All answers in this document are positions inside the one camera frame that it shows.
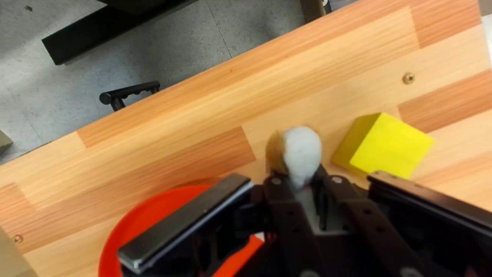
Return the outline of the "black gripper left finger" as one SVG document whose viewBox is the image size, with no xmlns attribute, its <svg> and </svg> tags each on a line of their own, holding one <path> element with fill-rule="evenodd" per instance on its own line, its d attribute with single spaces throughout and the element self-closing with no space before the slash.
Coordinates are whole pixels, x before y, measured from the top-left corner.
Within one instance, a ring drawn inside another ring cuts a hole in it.
<svg viewBox="0 0 492 277">
<path fill-rule="evenodd" d="M 253 183 L 230 174 L 118 248 L 123 274 L 212 274 L 244 248 L 249 234 L 235 223 Z"/>
</svg>

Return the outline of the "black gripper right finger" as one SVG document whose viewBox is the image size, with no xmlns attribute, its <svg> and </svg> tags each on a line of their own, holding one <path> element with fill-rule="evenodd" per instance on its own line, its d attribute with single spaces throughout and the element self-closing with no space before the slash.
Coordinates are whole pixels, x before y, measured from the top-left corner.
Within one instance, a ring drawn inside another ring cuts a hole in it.
<svg viewBox="0 0 492 277">
<path fill-rule="evenodd" d="M 469 236 L 492 240 L 492 213 L 415 182 L 376 171 L 367 177 L 369 194 L 390 207 L 406 205 L 420 214 L 463 228 Z"/>
</svg>

